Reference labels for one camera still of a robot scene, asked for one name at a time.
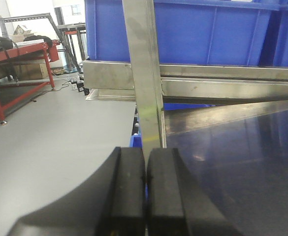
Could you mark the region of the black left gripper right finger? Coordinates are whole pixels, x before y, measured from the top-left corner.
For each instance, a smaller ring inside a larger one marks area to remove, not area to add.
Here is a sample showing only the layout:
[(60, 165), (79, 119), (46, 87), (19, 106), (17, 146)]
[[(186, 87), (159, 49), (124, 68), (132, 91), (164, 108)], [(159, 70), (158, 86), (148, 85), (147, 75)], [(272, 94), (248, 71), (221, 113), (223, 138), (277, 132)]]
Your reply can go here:
[(202, 190), (178, 149), (156, 148), (147, 167), (150, 236), (240, 236)]

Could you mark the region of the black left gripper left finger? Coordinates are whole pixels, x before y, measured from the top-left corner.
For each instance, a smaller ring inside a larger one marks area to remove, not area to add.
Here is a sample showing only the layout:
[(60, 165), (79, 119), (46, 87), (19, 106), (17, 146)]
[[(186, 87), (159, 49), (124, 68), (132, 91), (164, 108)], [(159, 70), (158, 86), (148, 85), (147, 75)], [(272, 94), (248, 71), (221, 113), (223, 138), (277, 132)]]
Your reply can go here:
[(10, 236), (143, 236), (145, 161), (137, 147), (116, 147), (83, 183), (20, 217)]

